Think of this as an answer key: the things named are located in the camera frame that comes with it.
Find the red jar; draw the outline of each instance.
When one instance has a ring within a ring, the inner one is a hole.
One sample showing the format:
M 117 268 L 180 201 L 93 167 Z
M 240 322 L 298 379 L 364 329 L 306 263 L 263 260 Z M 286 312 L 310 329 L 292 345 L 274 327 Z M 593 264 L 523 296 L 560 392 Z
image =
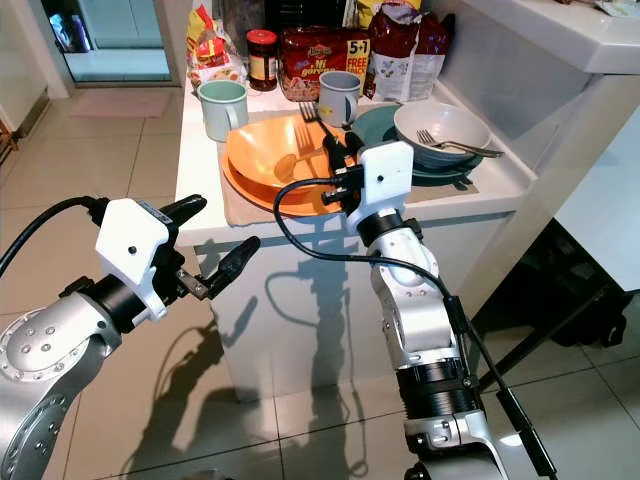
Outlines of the red jar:
M 276 54 L 278 36 L 269 30 L 247 32 L 249 45 L 249 84 L 261 92 L 276 88 Z

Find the countertop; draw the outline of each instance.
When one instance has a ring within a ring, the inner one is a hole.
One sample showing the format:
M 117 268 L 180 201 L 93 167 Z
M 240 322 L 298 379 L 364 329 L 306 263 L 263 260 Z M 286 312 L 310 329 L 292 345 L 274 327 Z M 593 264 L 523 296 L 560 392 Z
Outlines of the countertop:
M 441 84 L 436 85 L 433 97 L 440 101 L 461 105 Z M 360 104 L 370 106 L 371 102 L 368 99 L 361 99 Z M 252 121 L 263 116 L 298 111 L 297 103 L 288 101 L 280 88 L 264 94 L 250 90 L 248 106 Z M 407 205 L 407 215 L 426 221 L 516 210 L 536 176 L 495 135 L 493 144 L 506 154 L 498 160 L 483 161 L 471 172 L 469 178 L 478 189 L 478 193 L 411 203 Z M 248 235 L 258 235 L 261 238 L 282 236 L 275 222 L 244 227 L 230 226 L 227 223 L 218 167 L 218 145 L 206 135 L 200 102 L 192 94 L 191 85 L 187 81 L 176 199 L 192 193 L 201 194 L 208 203 L 202 212 L 180 228 L 179 245 L 203 245 L 211 239 L 216 243 L 235 242 Z M 325 232 L 344 230 L 344 217 L 341 214 L 288 219 L 287 222 L 295 234 L 317 231 L 316 226 L 319 223 L 322 223 L 322 229 Z
M 579 2 L 463 2 L 584 72 L 640 74 L 640 19 L 614 18 Z

